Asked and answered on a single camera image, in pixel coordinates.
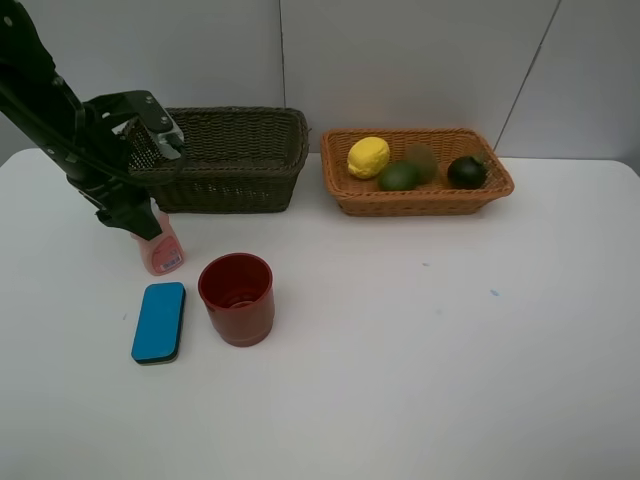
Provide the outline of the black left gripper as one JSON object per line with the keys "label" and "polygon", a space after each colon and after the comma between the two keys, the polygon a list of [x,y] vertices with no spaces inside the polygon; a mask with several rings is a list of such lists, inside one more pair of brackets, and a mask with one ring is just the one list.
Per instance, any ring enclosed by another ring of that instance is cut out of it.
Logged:
{"label": "black left gripper", "polygon": [[118,166],[87,135],[82,102],[59,76],[36,84],[14,69],[1,71],[1,112],[99,208],[97,219],[143,240],[162,233],[151,199],[124,180]]}

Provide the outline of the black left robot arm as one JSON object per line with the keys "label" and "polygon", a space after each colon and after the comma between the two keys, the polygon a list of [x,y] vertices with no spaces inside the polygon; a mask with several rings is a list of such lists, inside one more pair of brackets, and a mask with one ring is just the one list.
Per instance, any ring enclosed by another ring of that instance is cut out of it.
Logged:
{"label": "black left robot arm", "polygon": [[80,101],[18,1],[1,4],[1,111],[96,207],[103,225],[144,240],[160,235],[144,183],[128,173],[130,145],[114,131],[137,111],[123,93]]}

